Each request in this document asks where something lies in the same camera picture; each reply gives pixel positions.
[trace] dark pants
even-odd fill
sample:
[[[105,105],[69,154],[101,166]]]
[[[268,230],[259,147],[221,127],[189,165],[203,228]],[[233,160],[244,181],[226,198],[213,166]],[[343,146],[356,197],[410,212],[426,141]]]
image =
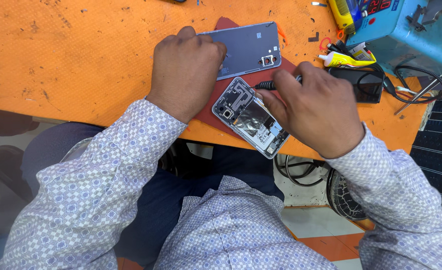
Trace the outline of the dark pants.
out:
[[[24,179],[37,195],[38,171],[59,163],[78,142],[94,137],[103,129],[82,123],[64,123],[39,134],[27,146],[21,169]],[[255,150],[216,145],[213,169],[208,176],[184,180],[158,169],[143,187],[137,201],[138,212],[114,246],[116,256],[135,261],[146,269],[153,267],[167,236],[178,223],[185,196],[202,197],[209,188],[217,189],[223,175],[236,177],[266,195],[284,200],[274,184],[273,163]]]

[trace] orange workbench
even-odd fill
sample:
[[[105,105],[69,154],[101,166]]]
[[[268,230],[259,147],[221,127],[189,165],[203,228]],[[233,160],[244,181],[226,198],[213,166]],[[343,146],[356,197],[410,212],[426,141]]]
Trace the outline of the orange workbench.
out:
[[[322,66],[316,54],[326,51],[320,51],[320,42],[308,42],[316,32],[320,41],[336,40],[330,8],[311,1],[0,1],[0,109],[109,126],[149,92],[153,49],[160,40],[186,25],[211,31],[221,16],[241,26],[276,21],[286,34],[281,54],[294,64]],[[411,86],[419,89],[417,80]],[[383,93],[379,104],[359,104],[358,110],[388,148],[409,152],[426,105],[394,116],[401,105]],[[198,120],[181,138],[251,147]],[[294,138],[280,153],[319,158]]]

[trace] yellow glue tube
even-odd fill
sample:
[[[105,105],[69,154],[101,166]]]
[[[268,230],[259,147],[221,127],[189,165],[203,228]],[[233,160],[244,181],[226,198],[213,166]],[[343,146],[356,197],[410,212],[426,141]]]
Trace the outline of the yellow glue tube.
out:
[[[325,67],[341,67],[341,68],[350,68],[350,67],[359,67],[359,66],[367,66],[376,62],[374,61],[358,61],[350,56],[344,55],[338,52],[330,52],[328,55],[317,55],[319,58],[324,60]]]

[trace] man's right hand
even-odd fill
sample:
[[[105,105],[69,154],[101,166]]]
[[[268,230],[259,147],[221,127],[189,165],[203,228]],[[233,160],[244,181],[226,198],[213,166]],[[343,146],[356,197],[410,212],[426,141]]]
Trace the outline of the man's right hand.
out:
[[[338,158],[353,150],[365,134],[353,86],[309,62],[299,64],[294,75],[302,75],[303,84],[286,70],[273,73],[285,103],[265,89],[256,96],[262,96],[281,127],[324,158]]]

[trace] opened smartphone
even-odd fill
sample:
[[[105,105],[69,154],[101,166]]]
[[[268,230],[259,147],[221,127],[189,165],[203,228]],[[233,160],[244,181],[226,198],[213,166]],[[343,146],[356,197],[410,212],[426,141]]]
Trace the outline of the opened smartphone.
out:
[[[281,65],[278,26],[273,21],[201,34],[211,36],[214,42],[221,41],[228,49],[217,80]]]
[[[229,84],[212,112],[268,159],[278,153],[289,137],[241,77]]]
[[[328,68],[329,74],[353,85],[358,103],[379,103],[383,91],[384,72],[349,68]]]

